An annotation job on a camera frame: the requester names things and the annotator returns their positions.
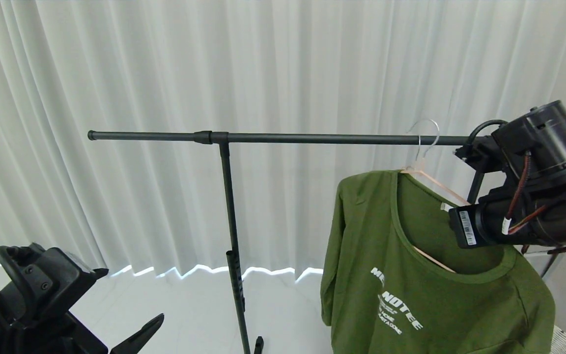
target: clothes rack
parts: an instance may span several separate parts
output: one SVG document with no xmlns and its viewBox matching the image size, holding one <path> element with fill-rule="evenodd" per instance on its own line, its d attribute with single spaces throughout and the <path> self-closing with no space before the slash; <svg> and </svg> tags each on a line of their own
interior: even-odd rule
<svg viewBox="0 0 566 354">
<path fill-rule="evenodd" d="M 199 144 L 218 144 L 222 159 L 222 173 L 226 194 L 226 212 L 231 238 L 231 250 L 226 252 L 228 271 L 237 311 L 237 320 L 242 337 L 244 354 L 250 354 L 250 343 L 246 327 L 246 300 L 243 295 L 242 266 L 240 264 L 237 222 L 231 178 L 230 143 L 281 143 L 281 144 L 361 144 L 361 145 L 431 145 L 436 140 L 434 135 L 348 135 L 348 134 L 253 134 L 213 132 L 205 130 L 195 133 L 157 133 L 157 132 L 88 132 L 88 139 L 126 140 L 126 141 L 191 141 Z M 465 136 L 441 136 L 435 145 L 462 146 L 467 143 Z M 483 172 L 476 171 L 476 177 L 469 191 L 468 201 L 474 203 L 478 197 L 483 180 Z M 254 354 L 263 352 L 263 338 L 257 337 Z"/>
</svg>

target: hanger hook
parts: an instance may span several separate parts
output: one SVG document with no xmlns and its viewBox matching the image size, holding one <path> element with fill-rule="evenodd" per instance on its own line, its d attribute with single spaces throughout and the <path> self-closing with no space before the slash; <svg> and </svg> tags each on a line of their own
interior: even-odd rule
<svg viewBox="0 0 566 354">
<path fill-rule="evenodd" d="M 425 151 L 423 151 L 423 159 L 425 159 L 425 157 L 427 156 L 427 151 L 429 151 L 431 148 L 436 146 L 436 143 L 438 143 L 438 139 L 440 139 L 440 126 L 433 119 L 419 119 L 412 125 L 412 127 L 409 130 L 407 130 L 406 134 L 411 133 L 412 130 L 416 127 L 416 125 L 422 121 L 430 121 L 431 123 L 434 123 L 434 125 L 436 126 L 436 139 L 434 139 L 434 142 L 431 143 L 431 145 L 428 148 L 426 148 Z M 421 153 L 421 135 L 418 134 L 418 150 L 416 151 L 415 161 L 418 161 L 418 156 L 420 155 L 420 153 Z"/>
</svg>

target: curtain fold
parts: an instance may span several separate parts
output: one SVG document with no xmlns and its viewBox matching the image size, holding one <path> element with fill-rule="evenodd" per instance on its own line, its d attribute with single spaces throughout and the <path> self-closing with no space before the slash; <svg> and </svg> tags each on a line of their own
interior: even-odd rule
<svg viewBox="0 0 566 354">
<path fill-rule="evenodd" d="M 0 245 L 112 271 L 226 265 L 215 146 L 88 130 L 404 134 L 430 118 L 467 135 L 555 99 L 566 2 L 0 2 Z M 466 195 L 452 150 L 426 170 Z M 242 265 L 321 267 L 339 180 L 415 152 L 231 144 Z"/>
</svg>

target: hanger bar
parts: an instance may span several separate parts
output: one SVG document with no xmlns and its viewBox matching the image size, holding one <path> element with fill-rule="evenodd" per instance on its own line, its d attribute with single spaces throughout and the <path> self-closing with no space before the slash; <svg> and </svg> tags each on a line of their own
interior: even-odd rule
<svg viewBox="0 0 566 354">
<path fill-rule="evenodd" d="M 153 132 L 95 132 L 88 131 L 90 140 L 129 141 L 195 141 L 201 144 L 224 143 L 283 143 L 283 144 L 376 144 L 418 145 L 417 135 L 348 135 L 348 134 L 256 134 L 229 132 L 153 133 Z M 422 135 L 421 144 L 431 145 L 436 137 Z M 436 145 L 461 146 L 462 136 L 442 136 Z"/>
</svg>

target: green shirt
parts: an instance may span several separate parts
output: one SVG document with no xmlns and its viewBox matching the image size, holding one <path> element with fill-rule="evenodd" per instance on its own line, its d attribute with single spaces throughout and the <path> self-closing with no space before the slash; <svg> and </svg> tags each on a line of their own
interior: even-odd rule
<svg viewBox="0 0 566 354">
<path fill-rule="evenodd" d="M 509 245 L 460 249 L 442 202 L 398 171 L 340 182 L 320 289 L 335 354 L 550 352 L 537 272 Z"/>
</svg>

